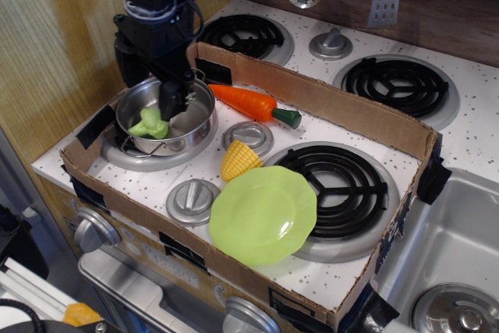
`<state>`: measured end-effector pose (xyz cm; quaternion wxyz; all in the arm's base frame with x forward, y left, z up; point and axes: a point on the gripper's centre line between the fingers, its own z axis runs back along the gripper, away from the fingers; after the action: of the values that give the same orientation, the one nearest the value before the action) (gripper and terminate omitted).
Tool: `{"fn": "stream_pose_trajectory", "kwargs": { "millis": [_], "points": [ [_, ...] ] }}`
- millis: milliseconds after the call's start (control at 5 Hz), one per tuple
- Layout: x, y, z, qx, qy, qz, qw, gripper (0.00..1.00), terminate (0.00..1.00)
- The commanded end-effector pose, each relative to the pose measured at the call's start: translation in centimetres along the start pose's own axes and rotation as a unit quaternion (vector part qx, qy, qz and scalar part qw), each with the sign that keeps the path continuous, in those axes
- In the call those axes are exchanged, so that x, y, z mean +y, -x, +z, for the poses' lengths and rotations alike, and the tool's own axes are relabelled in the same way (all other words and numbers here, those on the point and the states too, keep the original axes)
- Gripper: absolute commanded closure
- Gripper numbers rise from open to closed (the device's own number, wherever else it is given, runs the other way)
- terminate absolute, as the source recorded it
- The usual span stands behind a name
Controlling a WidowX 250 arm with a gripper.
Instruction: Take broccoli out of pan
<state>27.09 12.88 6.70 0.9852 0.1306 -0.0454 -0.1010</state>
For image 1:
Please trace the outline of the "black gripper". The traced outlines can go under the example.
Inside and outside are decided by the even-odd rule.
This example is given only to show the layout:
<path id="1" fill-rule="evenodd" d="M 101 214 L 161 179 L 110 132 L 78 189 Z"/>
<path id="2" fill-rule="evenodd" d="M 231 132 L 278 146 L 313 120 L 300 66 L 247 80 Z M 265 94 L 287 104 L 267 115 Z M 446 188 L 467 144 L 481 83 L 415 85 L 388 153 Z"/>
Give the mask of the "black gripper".
<path id="1" fill-rule="evenodd" d="M 185 112 L 195 98 L 194 75 L 186 57 L 194 38 L 193 21 L 194 11 L 185 2 L 156 17 L 113 17 L 115 57 L 125 85 L 134 87 L 150 75 L 163 81 L 158 106 L 167 122 Z"/>

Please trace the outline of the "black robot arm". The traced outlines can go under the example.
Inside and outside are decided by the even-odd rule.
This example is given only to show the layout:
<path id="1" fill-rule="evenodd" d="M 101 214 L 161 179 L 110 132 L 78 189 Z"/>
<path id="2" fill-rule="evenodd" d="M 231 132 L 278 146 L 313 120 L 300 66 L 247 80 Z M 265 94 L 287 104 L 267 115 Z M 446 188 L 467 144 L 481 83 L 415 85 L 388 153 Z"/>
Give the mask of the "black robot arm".
<path id="1" fill-rule="evenodd" d="M 165 121 L 184 112 L 193 99 L 194 74 L 186 50 L 196 39 L 194 0 L 124 0 L 113 22 L 115 57 L 122 78 L 133 87 L 153 76 L 160 82 L 159 108 Z"/>

